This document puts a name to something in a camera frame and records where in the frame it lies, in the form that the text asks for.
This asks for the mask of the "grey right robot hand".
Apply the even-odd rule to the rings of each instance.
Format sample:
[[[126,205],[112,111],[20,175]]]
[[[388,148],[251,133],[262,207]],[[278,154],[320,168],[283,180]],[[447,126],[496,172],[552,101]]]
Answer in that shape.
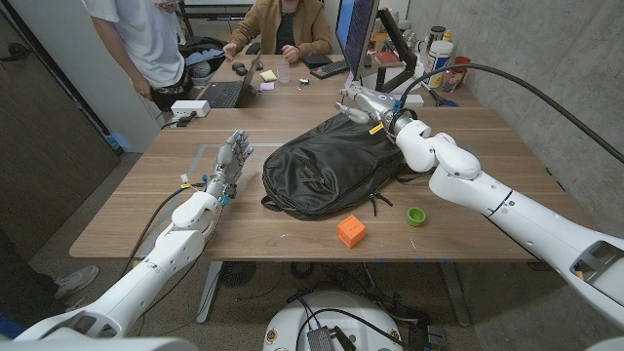
[[[390,123],[394,118],[395,99],[385,93],[377,92],[362,86],[352,86],[339,91],[343,96],[353,99],[358,107],[348,107],[336,102],[334,107],[357,124],[383,124],[390,130]]]

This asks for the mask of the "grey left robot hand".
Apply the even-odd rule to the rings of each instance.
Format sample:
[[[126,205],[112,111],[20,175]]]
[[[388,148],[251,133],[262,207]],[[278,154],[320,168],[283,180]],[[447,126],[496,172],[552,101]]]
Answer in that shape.
[[[245,131],[236,131],[218,150],[214,169],[206,185],[206,192],[217,200],[234,198],[236,182],[246,160],[254,152]]]

